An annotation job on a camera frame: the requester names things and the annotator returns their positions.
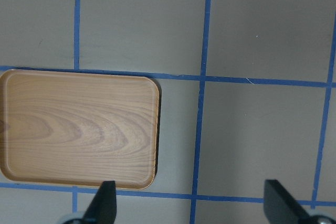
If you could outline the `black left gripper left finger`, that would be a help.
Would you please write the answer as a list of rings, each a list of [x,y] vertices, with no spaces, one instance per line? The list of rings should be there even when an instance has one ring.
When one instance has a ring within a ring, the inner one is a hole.
[[[83,223],[113,224],[117,215],[115,181],[105,181],[99,187],[89,207],[85,211]]]

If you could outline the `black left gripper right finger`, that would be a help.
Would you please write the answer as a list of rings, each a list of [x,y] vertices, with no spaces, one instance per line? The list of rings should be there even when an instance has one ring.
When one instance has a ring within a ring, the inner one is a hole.
[[[269,223],[315,222],[315,217],[309,215],[275,179],[267,179],[264,182],[264,214]]]

